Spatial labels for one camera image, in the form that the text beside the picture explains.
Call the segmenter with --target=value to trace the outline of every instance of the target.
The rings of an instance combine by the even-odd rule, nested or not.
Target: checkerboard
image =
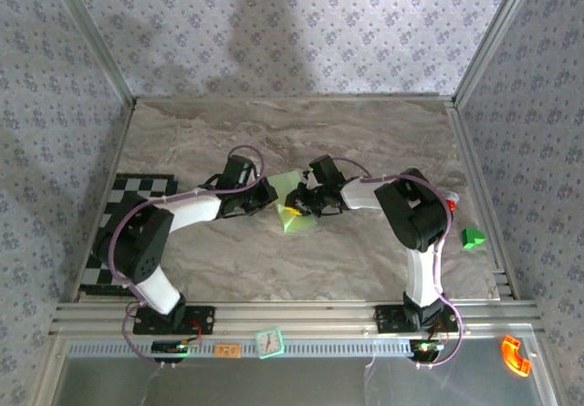
[[[176,194],[177,186],[178,182],[174,180],[173,175],[118,173],[109,192],[108,203],[99,227],[102,228],[106,225],[114,208],[121,202],[126,192],[136,192],[144,198],[161,197]],[[116,283],[108,267],[103,265],[94,255],[89,255],[79,291],[88,295],[129,295],[127,289],[123,289],[120,284]]]

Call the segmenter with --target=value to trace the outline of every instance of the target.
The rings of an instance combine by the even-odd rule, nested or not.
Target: clock face
[[[255,344],[260,358],[269,358],[284,352],[282,334],[278,328],[260,331],[255,334]]]

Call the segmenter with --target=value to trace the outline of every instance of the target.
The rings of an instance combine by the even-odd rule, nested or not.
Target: small label
[[[241,344],[217,344],[214,355],[216,358],[241,358]]]

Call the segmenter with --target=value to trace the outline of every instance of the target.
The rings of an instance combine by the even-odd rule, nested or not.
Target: gray marble table
[[[328,153],[374,175],[417,167],[461,200],[443,253],[443,287],[455,298],[497,298],[486,250],[462,249],[478,227],[443,104],[407,101],[163,101],[139,103],[119,172],[172,173],[187,191],[220,172],[227,152],[253,144],[270,174],[304,170]],[[340,163],[348,176],[358,171]],[[183,228],[162,268],[189,300],[399,300],[406,254],[382,213],[359,210],[284,234],[276,209]]]

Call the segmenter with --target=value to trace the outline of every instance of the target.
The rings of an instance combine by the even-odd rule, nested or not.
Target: floral wallpaper
[[[126,115],[60,0],[0,0],[0,404],[70,297]]]
[[[135,96],[451,95],[501,0],[84,0]]]
[[[463,114],[522,297],[584,404],[584,0],[527,0]]]

